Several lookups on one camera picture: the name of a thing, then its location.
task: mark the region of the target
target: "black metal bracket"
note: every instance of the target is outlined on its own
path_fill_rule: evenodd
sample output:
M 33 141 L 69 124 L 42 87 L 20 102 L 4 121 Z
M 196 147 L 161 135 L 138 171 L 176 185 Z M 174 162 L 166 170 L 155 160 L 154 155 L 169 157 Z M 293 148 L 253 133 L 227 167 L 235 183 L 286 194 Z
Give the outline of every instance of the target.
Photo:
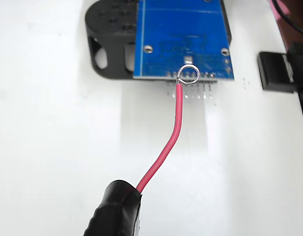
M 86 12 L 85 23 L 93 69 L 110 79 L 132 79 L 126 68 L 125 47 L 135 44 L 137 0 L 100 0 Z M 95 56 L 100 48 L 107 53 L 108 65 L 100 68 Z

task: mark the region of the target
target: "black cable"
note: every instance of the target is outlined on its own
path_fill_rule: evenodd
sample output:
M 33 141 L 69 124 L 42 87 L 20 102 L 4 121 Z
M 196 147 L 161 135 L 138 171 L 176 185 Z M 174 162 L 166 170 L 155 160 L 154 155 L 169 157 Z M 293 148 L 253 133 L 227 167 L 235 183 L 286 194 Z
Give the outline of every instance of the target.
M 296 25 L 293 21 L 290 20 L 289 17 L 287 17 L 287 15 L 285 15 L 283 13 L 283 11 L 281 10 L 277 0 L 272 0 L 272 1 L 273 1 L 274 6 L 275 6 L 275 9 L 279 13 L 279 15 L 282 17 L 282 19 L 284 19 L 286 21 L 286 23 L 288 23 L 290 26 L 292 26 L 295 30 L 297 30 L 298 32 L 303 34 L 303 29 L 301 27 L 299 27 L 298 25 Z

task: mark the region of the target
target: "black connector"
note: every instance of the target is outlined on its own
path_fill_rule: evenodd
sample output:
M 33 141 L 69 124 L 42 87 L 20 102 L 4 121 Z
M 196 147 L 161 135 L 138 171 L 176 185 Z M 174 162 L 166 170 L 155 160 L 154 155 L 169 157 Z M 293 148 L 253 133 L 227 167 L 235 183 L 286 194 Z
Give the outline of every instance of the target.
M 264 90 L 303 89 L 303 44 L 292 45 L 287 54 L 260 52 L 257 61 Z

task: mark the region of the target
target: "mounting hole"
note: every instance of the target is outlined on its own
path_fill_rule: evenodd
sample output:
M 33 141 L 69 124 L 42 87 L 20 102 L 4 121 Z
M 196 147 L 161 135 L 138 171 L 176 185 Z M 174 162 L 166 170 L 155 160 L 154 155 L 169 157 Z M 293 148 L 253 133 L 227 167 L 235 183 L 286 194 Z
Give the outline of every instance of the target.
M 225 57 L 228 57 L 230 55 L 230 51 L 227 48 L 222 48 L 221 54 L 224 55 Z
M 130 25 L 130 24 L 124 24 L 123 26 L 122 26 L 122 29 L 123 30 L 132 30 L 134 27 L 132 26 L 132 25 Z
M 116 18 L 110 18 L 110 19 L 109 19 L 109 22 L 110 22 L 111 24 L 114 24 L 114 23 L 117 22 L 117 19 L 116 19 Z
M 129 14 L 130 14 L 130 12 L 128 10 L 122 10 L 122 11 L 120 11 L 120 15 L 121 16 L 127 16 Z
M 146 45 L 143 47 L 143 51 L 145 53 L 152 53 L 153 52 L 153 48 L 150 45 Z

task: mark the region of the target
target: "red object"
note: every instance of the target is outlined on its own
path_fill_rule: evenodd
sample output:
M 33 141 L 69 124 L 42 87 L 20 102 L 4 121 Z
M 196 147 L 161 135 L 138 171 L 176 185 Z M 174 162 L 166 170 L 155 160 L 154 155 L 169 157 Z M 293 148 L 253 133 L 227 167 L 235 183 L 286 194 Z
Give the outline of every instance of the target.
M 280 0 L 278 0 L 277 2 L 279 4 L 281 10 L 284 12 L 284 14 L 286 14 L 286 15 L 290 14 L 290 11 L 289 11 L 288 7 L 283 2 L 281 2 Z M 271 0 L 270 0 L 270 6 L 271 6 L 271 8 L 272 8 L 272 10 L 274 12 L 275 20 L 276 21 L 280 20 L 281 16 L 279 15 L 279 13 L 277 12 L 277 10 L 275 9 L 275 6 L 274 6 L 274 4 L 273 4 L 273 2 Z
M 155 163 L 150 167 L 149 171 L 145 174 L 145 176 L 141 179 L 139 184 L 137 185 L 137 190 L 141 193 L 143 189 L 146 187 L 147 183 L 150 181 L 152 176 L 157 172 L 157 170 L 161 167 L 166 157 L 174 147 L 182 127 L 182 110 L 183 110 L 183 88 L 181 84 L 176 86 L 176 104 L 175 104 L 175 125 L 174 130 L 166 144 L 165 148 L 160 153 L 158 159 Z

